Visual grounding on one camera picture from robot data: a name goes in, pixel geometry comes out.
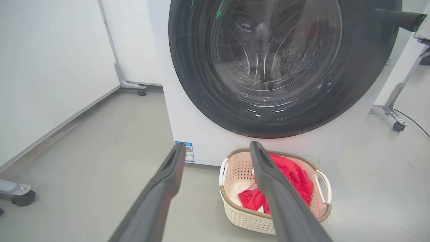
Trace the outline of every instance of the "gray floor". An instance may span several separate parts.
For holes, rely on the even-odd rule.
[[[423,90],[430,81],[411,80],[397,107],[430,130]],[[334,241],[430,241],[430,139],[412,123],[401,133],[392,124],[373,109],[342,159],[321,166],[333,189],[323,226]],[[107,241],[172,145],[161,92],[112,94],[0,174],[37,192],[27,207],[0,196],[0,240]],[[218,172],[186,165],[164,241],[276,241],[228,221]]]

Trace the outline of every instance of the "label sticker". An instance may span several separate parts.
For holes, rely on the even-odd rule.
[[[187,150],[187,153],[185,154],[185,161],[186,162],[194,162],[194,151],[193,151],[193,144],[188,142],[183,142],[185,144],[185,149]]]

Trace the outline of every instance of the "black cable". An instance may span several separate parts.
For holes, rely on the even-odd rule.
[[[408,117],[406,114],[404,114],[404,113],[402,113],[402,112],[400,112],[399,110],[397,110],[397,109],[395,109],[397,112],[399,112],[399,113],[401,113],[401,114],[403,114],[403,115],[405,115],[407,118],[409,118],[412,122],[414,122],[416,125],[418,125],[418,127],[420,127],[420,129],[421,130],[423,130],[424,131],[424,133],[426,133],[426,135],[430,138],[430,135],[419,125],[419,124],[417,124],[417,122],[415,122],[412,118],[410,118],[410,117]]]

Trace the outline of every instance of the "basket handle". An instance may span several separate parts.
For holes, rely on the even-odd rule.
[[[324,173],[322,173],[319,170],[316,170],[315,173],[316,173],[316,177],[315,177],[316,185],[318,187],[319,194],[321,195],[322,203],[327,205],[332,202],[332,187],[330,186],[330,182],[327,179],[326,175],[324,175]],[[318,182],[318,175],[322,177],[322,180],[326,184],[327,199],[324,198],[323,192],[321,191],[321,186],[319,185],[319,182]]]
[[[225,158],[221,163],[221,168],[219,170],[219,186],[224,185],[224,179],[225,179],[225,170],[226,170],[226,163],[228,161],[228,158]]]

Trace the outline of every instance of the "caster wheel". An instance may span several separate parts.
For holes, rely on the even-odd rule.
[[[139,96],[145,96],[146,90],[145,89],[139,89],[139,90],[137,90],[137,94],[139,94]]]
[[[393,125],[393,130],[394,131],[400,132],[400,131],[403,131],[404,129],[405,129],[405,125],[403,125],[403,124],[401,124],[399,122],[395,122],[394,125]]]
[[[28,206],[34,202],[34,197],[36,193],[33,190],[30,190],[26,194],[22,196],[13,196],[12,203],[17,206]]]

